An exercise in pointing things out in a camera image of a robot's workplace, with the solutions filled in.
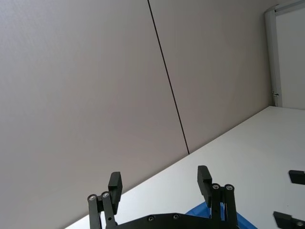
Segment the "panel seam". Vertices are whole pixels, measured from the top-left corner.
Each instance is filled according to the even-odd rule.
[[[179,119],[180,127],[181,127],[181,130],[182,130],[182,134],[183,134],[186,150],[187,150],[187,153],[190,154],[189,147],[188,147],[188,144],[187,144],[187,141],[186,141],[186,137],[185,137],[185,133],[184,133],[184,129],[183,129],[183,125],[182,125],[182,121],[181,121],[181,117],[180,117],[180,113],[179,113],[179,110],[178,110],[177,101],[176,101],[175,95],[173,93],[172,82],[171,82],[171,79],[170,79],[170,76],[169,76],[169,73],[168,73],[168,70],[167,70],[167,66],[166,66],[166,62],[165,62],[165,58],[164,58],[164,54],[163,54],[163,50],[162,50],[159,34],[158,34],[158,31],[157,31],[156,23],[155,23],[154,18],[153,18],[153,11],[152,11],[151,4],[150,4],[149,0],[147,0],[147,3],[148,3],[149,11],[150,11],[151,16],[152,16],[152,22],[153,22],[154,30],[156,32],[156,36],[157,36],[157,40],[158,40],[161,56],[162,56],[162,59],[163,59],[163,63],[164,63],[164,66],[165,66],[165,71],[166,71],[168,83],[169,83],[171,91],[172,91],[173,101],[175,103],[176,112],[178,114],[178,119]]]

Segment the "gray wall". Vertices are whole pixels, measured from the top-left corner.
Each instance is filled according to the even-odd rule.
[[[271,103],[263,12],[274,0],[151,0],[191,152]]]
[[[0,228],[56,229],[187,155],[147,2],[0,4]]]
[[[193,151],[270,103],[273,0],[151,1]],[[0,228],[54,229],[187,155],[146,1],[3,0]]]

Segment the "black metal part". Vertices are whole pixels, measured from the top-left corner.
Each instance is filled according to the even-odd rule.
[[[120,172],[111,173],[110,180],[108,183],[108,190],[111,196],[111,203],[113,213],[116,215],[118,212],[119,202],[121,200],[122,195],[122,177]]]
[[[305,173],[299,170],[290,170],[288,172],[291,183],[305,185]],[[282,229],[297,229],[305,228],[305,221],[292,218],[291,215],[287,215],[280,212],[273,212],[274,219],[277,227]]]
[[[203,195],[207,206],[210,208],[212,201],[212,193],[211,193],[212,177],[207,166],[198,166],[197,183],[201,191],[201,195]]]
[[[88,197],[91,229],[101,229],[100,212],[105,212],[107,229],[237,229],[234,187],[212,184],[211,174],[206,166],[198,167],[198,185],[207,204],[212,207],[211,218],[188,216],[179,213],[149,215],[117,225],[114,215],[122,194],[122,178],[119,172],[112,173],[108,192]],[[224,204],[225,220],[221,219],[221,203]]]
[[[108,192],[102,193],[102,201],[104,205],[104,212],[105,212],[105,220],[106,220],[106,228],[115,227],[115,218],[113,214],[113,208],[111,203],[111,196],[105,195]]]
[[[296,229],[305,228],[305,221],[294,219],[291,215],[283,214],[275,211],[273,213],[278,228]]]
[[[101,218],[100,218],[100,210],[97,207],[97,196],[90,195],[87,198],[88,206],[89,206],[89,220],[90,220],[90,228],[91,229],[101,229]]]
[[[299,170],[290,170],[289,177],[291,183],[305,185],[305,172]]]

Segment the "white table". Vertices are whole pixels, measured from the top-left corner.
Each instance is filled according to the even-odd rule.
[[[185,213],[204,202],[198,165],[208,166],[213,182],[235,186],[237,211],[256,227],[277,228],[273,211],[305,219],[305,187],[291,184],[287,174],[305,170],[305,111],[268,107],[124,193],[116,221]],[[89,217],[67,229],[89,229]]]

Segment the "black bracket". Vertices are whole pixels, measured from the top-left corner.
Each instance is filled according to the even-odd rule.
[[[305,172],[298,170],[290,170],[288,172],[291,183],[305,185]],[[277,227],[282,229],[305,228],[305,221],[292,218],[291,215],[275,211],[273,213]]]
[[[91,229],[102,229],[100,213],[105,212],[107,226],[115,226],[114,215],[117,214],[122,195],[122,178],[120,172],[113,172],[108,183],[108,192],[100,196],[92,194],[88,196],[89,220]]]
[[[198,167],[197,182],[206,203],[211,208],[210,218],[169,213],[149,215],[118,225],[114,215],[121,199],[122,178],[119,172],[114,172],[111,174],[107,192],[100,196],[88,196],[90,228],[102,228],[100,212],[104,211],[107,229],[238,229],[234,187],[213,184],[206,166]],[[221,219],[221,203],[224,204],[224,220]]]

